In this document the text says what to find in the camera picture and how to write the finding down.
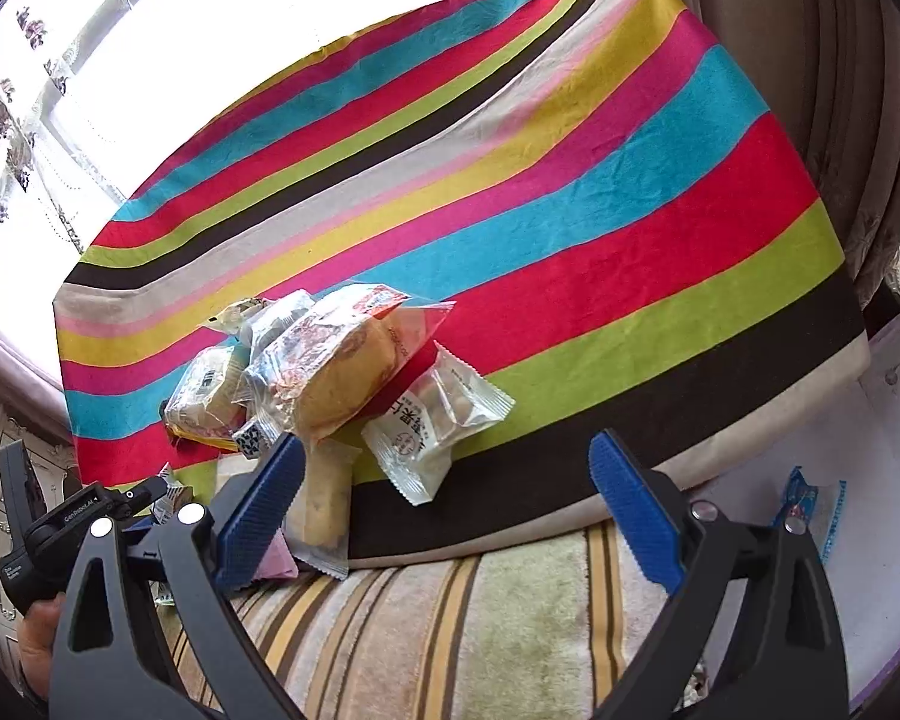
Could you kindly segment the person's left hand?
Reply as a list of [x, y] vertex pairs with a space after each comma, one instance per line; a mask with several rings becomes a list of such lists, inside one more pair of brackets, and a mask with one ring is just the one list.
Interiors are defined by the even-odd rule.
[[64, 600], [66, 596], [58, 593], [53, 600], [35, 601], [20, 621], [17, 631], [23, 679], [40, 699], [46, 699], [50, 694], [53, 644]]

